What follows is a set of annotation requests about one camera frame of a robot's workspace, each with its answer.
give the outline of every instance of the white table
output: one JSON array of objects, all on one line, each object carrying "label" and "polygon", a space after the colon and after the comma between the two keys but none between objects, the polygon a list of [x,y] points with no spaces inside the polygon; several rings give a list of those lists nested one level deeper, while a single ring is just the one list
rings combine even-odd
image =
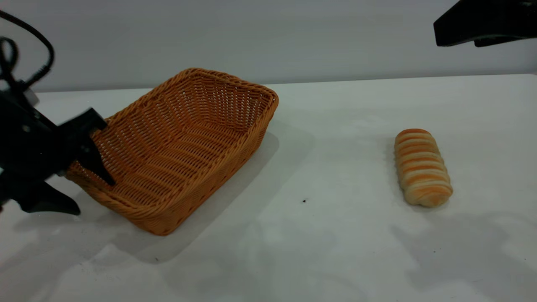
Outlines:
[{"label": "white table", "polygon": [[[82,215],[0,214],[0,301],[536,301],[537,76],[270,85],[253,158],[174,233],[150,235],[74,183]],[[40,94],[62,122],[148,89]],[[435,136],[454,195],[403,200],[395,135]]]}]

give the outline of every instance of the black cable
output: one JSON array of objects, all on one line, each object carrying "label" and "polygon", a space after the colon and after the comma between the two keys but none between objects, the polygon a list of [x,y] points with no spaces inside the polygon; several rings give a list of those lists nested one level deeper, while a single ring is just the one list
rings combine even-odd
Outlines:
[{"label": "black cable", "polygon": [[[12,16],[12,15],[4,12],[4,11],[1,11],[1,10],[0,10],[0,18],[6,19],[7,21],[9,21],[11,23],[14,23],[15,25],[18,25],[18,26],[24,28],[25,30],[29,31],[36,38],[38,38],[43,44],[45,44],[45,46],[48,49],[48,61],[47,61],[47,63],[45,65],[43,65],[43,67],[41,67],[35,74],[33,74],[32,77],[30,77],[27,81],[25,81],[25,83],[23,84],[23,87],[21,87],[22,90],[25,91],[27,88],[29,88],[35,82],[39,81],[42,77],[44,77],[50,71],[50,68],[51,68],[52,64],[54,63],[54,48],[52,47],[52,44],[50,44],[50,42],[47,40],[47,38],[45,38],[45,36],[43,36],[40,32],[38,32],[30,24],[28,24],[28,23],[18,19],[17,17]],[[4,52],[3,52],[2,48],[1,48],[1,45],[0,45],[0,56],[2,57],[2,60],[6,61],[5,56],[4,56]],[[8,73],[8,72],[11,73],[11,69],[12,69],[12,67],[10,69],[8,69],[8,70],[4,70],[4,66],[2,66],[2,75],[3,75],[3,73]]]},{"label": "black cable", "polygon": [[[4,43],[7,42],[9,46],[11,46],[11,60],[7,60],[4,55]],[[15,41],[11,40],[10,38],[6,37],[0,37],[0,69],[2,70],[2,73],[0,74],[0,78],[2,80],[5,80],[9,87],[11,88],[11,91],[17,96],[18,99],[26,100],[26,97],[24,96],[24,90],[21,89],[21,85],[19,82],[13,78],[13,75],[11,74],[11,71],[13,70],[16,58],[18,57],[18,49],[17,44]]]}]

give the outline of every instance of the striped bread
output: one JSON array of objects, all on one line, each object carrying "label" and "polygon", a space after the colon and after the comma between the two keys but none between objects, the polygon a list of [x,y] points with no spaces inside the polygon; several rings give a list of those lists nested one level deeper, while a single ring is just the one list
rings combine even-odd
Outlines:
[{"label": "striped bread", "polygon": [[429,132],[407,129],[399,133],[395,138],[395,162],[409,204],[437,207],[453,194],[444,160]]}]

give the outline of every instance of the wicker basket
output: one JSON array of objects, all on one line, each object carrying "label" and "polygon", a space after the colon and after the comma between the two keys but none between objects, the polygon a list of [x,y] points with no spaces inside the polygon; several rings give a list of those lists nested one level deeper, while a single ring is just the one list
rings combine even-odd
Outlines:
[{"label": "wicker basket", "polygon": [[141,229],[170,234],[252,156],[277,106],[264,86],[184,70],[93,135],[115,186],[78,162],[66,178]]}]

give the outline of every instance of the white wall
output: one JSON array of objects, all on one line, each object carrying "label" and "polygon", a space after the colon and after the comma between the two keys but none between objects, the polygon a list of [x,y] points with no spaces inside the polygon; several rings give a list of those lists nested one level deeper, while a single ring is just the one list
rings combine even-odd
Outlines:
[{"label": "white wall", "polygon": [[[436,46],[433,22],[455,0],[0,0],[55,46],[37,90],[153,87],[187,67],[259,83],[526,73],[537,39]],[[45,60],[29,34],[17,75]]]}]

